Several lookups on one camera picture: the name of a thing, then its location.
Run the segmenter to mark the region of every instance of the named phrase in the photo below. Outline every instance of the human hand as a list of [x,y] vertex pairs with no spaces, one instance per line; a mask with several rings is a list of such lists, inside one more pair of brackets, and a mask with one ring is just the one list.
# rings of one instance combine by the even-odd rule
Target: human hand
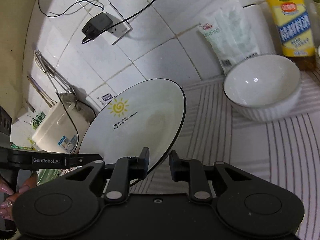
[[34,188],[37,185],[38,174],[33,172],[31,177],[27,179],[18,192],[13,194],[13,190],[4,182],[3,179],[0,180],[0,191],[9,194],[10,196],[0,205],[0,215],[3,219],[13,220],[12,218],[12,205],[16,199],[26,192],[27,190]]

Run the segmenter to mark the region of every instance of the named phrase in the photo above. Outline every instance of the white plastic package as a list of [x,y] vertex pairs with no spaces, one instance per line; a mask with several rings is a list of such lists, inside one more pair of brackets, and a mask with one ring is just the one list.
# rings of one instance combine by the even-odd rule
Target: white plastic package
[[204,18],[199,31],[217,54],[224,74],[239,62],[260,54],[256,37],[238,0],[229,0]]

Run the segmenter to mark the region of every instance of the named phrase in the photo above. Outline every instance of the black charger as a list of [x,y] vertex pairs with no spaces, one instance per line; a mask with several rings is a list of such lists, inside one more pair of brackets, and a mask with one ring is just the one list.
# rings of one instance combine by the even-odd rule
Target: black charger
[[113,21],[104,12],[91,18],[82,28],[82,32],[85,35],[85,38],[83,39],[82,43],[85,43],[88,40],[93,41],[101,33],[107,30],[112,24]]

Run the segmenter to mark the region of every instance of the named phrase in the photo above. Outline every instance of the sun design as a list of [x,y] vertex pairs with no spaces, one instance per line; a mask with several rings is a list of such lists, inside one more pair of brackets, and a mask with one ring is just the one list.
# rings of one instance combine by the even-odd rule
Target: sun design
[[120,102],[117,101],[117,99],[114,99],[114,103],[109,103],[109,105],[111,107],[108,107],[108,109],[111,110],[110,114],[115,114],[114,116],[118,115],[120,117],[120,115],[124,115],[124,112],[127,112],[127,109],[125,109],[127,106],[126,103],[128,102],[128,100],[123,102],[123,98],[121,98]]

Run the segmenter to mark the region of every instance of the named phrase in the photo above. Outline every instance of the bowl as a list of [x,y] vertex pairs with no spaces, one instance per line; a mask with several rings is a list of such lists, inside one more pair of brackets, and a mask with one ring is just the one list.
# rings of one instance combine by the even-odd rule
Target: bowl
[[182,88],[168,79],[139,83],[115,97],[97,115],[79,153],[100,154],[106,164],[150,150],[148,173],[167,157],[186,114]]
[[295,107],[301,74],[294,62],[280,55],[261,55],[235,66],[224,81],[231,105],[250,120],[273,121]]

